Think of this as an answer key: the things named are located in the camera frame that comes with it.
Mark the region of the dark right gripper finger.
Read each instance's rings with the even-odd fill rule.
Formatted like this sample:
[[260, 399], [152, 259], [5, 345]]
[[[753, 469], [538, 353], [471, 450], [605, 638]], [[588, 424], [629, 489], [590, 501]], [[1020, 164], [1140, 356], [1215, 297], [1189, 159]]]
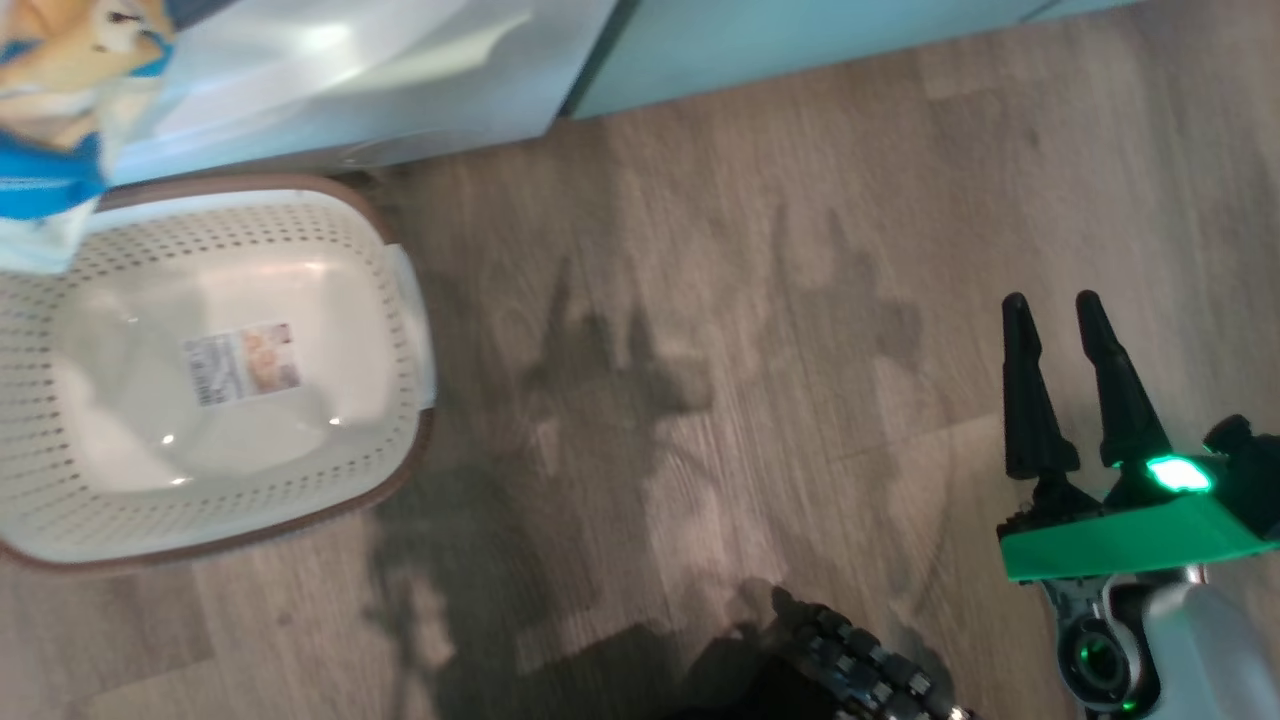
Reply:
[[1098, 391], [1101, 462], [1107, 468], [1146, 465], [1171, 455], [1170, 439], [1101, 297], [1083, 290], [1075, 305], [1082, 345], [1094, 368]]
[[1007, 295], [1004, 328], [1004, 441], [1006, 474], [1015, 480], [1065, 480], [1080, 469], [1076, 447], [1060, 429], [1041, 372], [1042, 343], [1027, 297]]

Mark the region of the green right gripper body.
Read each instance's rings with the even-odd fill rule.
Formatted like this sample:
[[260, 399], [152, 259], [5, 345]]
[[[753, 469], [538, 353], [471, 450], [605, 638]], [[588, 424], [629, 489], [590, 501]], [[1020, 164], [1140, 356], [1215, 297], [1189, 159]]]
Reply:
[[1123, 470], [1101, 503], [1015, 514], [998, 525], [998, 547], [1018, 583], [1226, 562], [1277, 551], [1277, 436], [1233, 415], [1202, 454]]

